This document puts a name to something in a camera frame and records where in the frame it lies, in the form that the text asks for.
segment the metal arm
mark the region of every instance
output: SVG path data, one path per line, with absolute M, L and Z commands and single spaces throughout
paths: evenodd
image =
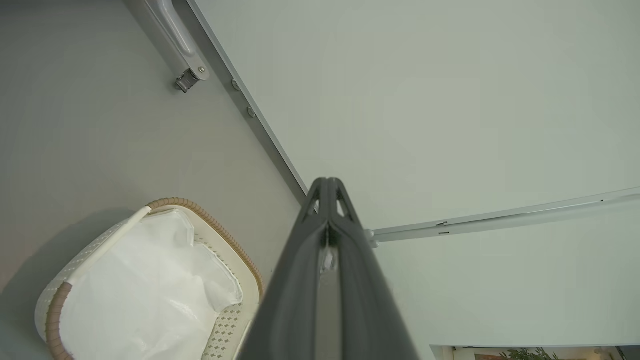
M 335 178 L 317 179 L 309 190 L 239 360 L 313 360 L 318 257 L 327 245 L 339 253 L 343 360 L 417 360 L 355 209 Z

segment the screw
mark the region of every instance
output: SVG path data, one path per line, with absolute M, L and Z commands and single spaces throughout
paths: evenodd
M 240 85 L 238 85 L 238 82 L 236 81 L 236 79 L 233 79 L 233 80 L 231 81 L 231 86 L 233 86 L 233 87 L 234 87 L 234 89 L 236 89 L 236 90 L 240 91 Z

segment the gray floor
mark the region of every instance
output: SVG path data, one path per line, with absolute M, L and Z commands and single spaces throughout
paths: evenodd
M 87 243 L 185 197 L 268 281 L 299 210 L 212 76 L 188 94 L 120 1 L 0 4 L 0 358 L 47 359 L 36 300 Z

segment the basket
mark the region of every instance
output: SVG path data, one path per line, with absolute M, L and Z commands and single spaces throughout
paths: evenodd
M 237 277 L 243 289 L 243 301 L 226 308 L 216 320 L 202 359 L 234 359 L 248 326 L 255 316 L 263 287 L 256 266 L 240 245 L 204 209 L 194 202 L 172 197 L 151 202 L 131 218 L 114 225 L 85 247 L 42 292 L 35 311 L 36 328 L 56 360 L 73 360 L 60 338 L 60 314 L 73 284 L 105 254 L 134 224 L 147 215 L 180 209 L 195 228 L 194 242 L 215 251 Z

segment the laundry basket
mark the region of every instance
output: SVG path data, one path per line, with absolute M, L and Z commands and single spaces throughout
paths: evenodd
M 238 243 L 204 209 L 194 202 L 169 198 L 151 202 L 131 218 L 114 225 L 78 254 L 43 291 L 35 311 L 36 328 L 54 359 L 73 360 L 60 338 L 60 314 L 73 284 L 105 254 L 134 224 L 147 215 L 180 209 L 193 224 L 194 242 L 213 250 L 240 282 L 243 301 L 220 314 L 202 359 L 235 358 L 246 330 L 257 312 L 262 297 L 262 279 L 256 266 Z

